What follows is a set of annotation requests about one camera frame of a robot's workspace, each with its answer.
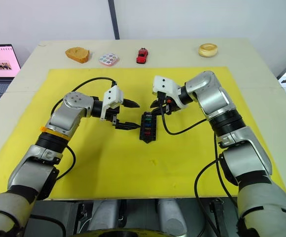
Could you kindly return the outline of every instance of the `toast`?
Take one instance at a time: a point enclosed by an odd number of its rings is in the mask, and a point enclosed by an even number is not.
[[[81,47],[74,47],[69,48],[65,51],[66,56],[70,59],[75,60],[79,63],[86,63],[89,57],[89,50],[81,48]]]

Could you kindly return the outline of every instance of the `black electrical component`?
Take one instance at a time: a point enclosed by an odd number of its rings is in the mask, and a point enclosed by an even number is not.
[[[156,115],[144,112],[141,118],[140,140],[150,143],[156,140]]]

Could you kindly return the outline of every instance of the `tan round object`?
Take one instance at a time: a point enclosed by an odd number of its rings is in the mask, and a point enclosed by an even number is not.
[[[217,53],[217,46],[213,43],[205,43],[200,45],[198,52],[202,57],[213,57]]]

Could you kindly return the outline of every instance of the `laptop screen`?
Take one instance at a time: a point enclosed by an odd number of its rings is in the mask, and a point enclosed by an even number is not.
[[[20,71],[14,49],[11,44],[0,44],[0,78],[14,78]]]

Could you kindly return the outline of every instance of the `red toy car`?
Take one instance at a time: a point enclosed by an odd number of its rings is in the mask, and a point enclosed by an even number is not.
[[[147,49],[146,48],[141,48],[139,50],[139,54],[138,54],[138,57],[137,57],[137,63],[141,63],[141,64],[146,63],[147,55],[148,55]]]

